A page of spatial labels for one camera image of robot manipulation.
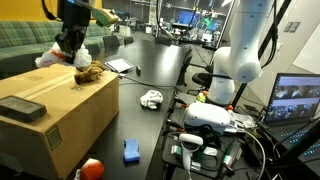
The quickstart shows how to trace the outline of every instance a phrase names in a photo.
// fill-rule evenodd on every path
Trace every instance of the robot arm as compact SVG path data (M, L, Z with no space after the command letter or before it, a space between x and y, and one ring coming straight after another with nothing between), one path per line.
M65 61L69 64L73 64L84 41L90 16L91 11L87 7L79 6L70 0L58 1L58 17L63 21L63 26L55 40L61 51L65 52Z
M259 38L272 8L272 0L239 0L236 2L230 39L231 47L219 48L214 54L214 74L231 79L213 77L208 98L218 105L229 103L234 81L248 83L261 73L258 59Z
M236 1L236 13L230 29L231 47L219 48L214 54L214 74L207 94L211 104L194 103L186 110L186 125L208 124L218 133L237 132L237 124L225 110L234 92L234 80L248 83L261 73L258 59L260 34L271 11L272 0Z
M74 64L76 53L83 44L91 12L99 26L109 26L118 21L118 17L111 10L92 7L93 2L94 0L58 0L57 15L63 21L63 26L61 33L55 36L55 40L64 52L65 62L68 64ZM48 17L44 0L42 5Z

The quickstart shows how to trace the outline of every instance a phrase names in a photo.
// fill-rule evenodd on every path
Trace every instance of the desk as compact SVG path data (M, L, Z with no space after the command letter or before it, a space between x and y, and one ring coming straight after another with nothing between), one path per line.
M151 41L136 41L127 46L100 53L96 58L108 61L124 58L142 69L141 76L135 69L129 70L127 77L144 83L175 86L183 62L184 50L178 46L164 46ZM120 80L120 112L105 129L90 152L89 156L99 159L105 166L104 179L145 179L153 151L167 110L171 102L174 88L153 88ZM140 106L140 97L148 90L154 89L162 93L164 101L158 110L144 109ZM123 162L124 139L139 140L139 163Z

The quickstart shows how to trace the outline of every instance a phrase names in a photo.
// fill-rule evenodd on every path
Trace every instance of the white device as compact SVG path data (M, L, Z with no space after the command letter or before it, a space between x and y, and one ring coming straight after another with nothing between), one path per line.
M214 53L213 77L207 95L211 101L226 105L234 92L234 81L248 83L261 73L258 59L259 38L270 14L273 0L239 0L229 32L231 47L221 47Z
M150 90L140 98L140 103L144 107L157 109L157 104L162 103L163 96L159 91Z
M192 103L185 110L183 118L188 126L209 125L220 134L236 133L238 129L238 123L226 109L212 104Z
M180 134L179 141L182 146L183 167L186 171L190 171L192 153L203 144L203 139L192 134Z

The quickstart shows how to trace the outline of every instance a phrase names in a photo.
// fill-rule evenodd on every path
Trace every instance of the floor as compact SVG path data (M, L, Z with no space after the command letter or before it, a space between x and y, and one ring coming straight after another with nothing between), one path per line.
M117 33L115 34L119 37L120 41L122 41L122 37L119 36ZM154 37L150 34L146 34L144 32L135 32L135 33L131 33L131 36L133 37L134 41L138 41L138 40L150 40L150 41L154 41ZM192 52L193 52L193 58L191 60L191 64L196 64L199 66L206 66L210 63L210 60L212 58L213 52L207 49L203 49L201 46L199 45L193 45L192 46ZM186 93L188 90L190 89L196 89L199 88L200 85L195 84L192 81L192 76L195 73L198 72L206 72L203 68L199 68L196 66L189 66L186 72L186 83L187 86L177 86L177 88L179 90L181 90L183 93ZM236 85L236 90L238 90L240 84L239 83L235 83ZM245 89L245 91L242 94L243 98L240 98L238 105L242 106L243 104L247 104L247 105L251 105L251 106L255 106L258 110L261 109L261 105L257 105L255 103L252 103L250 101L253 102L258 102L261 103L261 101L257 98L257 96L251 91L251 89L247 86L247 88ZM163 179L163 162L161 161L161 152L159 152L158 150L160 149L160 144L157 144L156 146L156 150L154 152L150 167L149 167L149 171L148 171L148 175L147 175L147 179L152 179L152 180L162 180ZM197 179L197 180L206 180L208 178L199 176L197 174L192 173L191 174L192 179ZM186 171L184 171L183 169L179 169L177 168L174 172L174 175L172 177L173 180L185 180L185 179L189 179L189 176L187 174Z

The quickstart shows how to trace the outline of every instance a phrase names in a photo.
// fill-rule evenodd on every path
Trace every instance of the computer monitor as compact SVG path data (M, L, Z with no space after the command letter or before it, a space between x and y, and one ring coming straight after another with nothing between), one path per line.
M180 10L178 23L189 25L189 23L192 19L192 16L193 16L193 11ZM197 18L198 16L200 16L200 15L199 14L194 15L193 21L191 23L192 26L196 26L196 24L197 24L196 20L199 19L199 18Z
M304 122L314 117L320 101L320 75L278 73L265 124Z

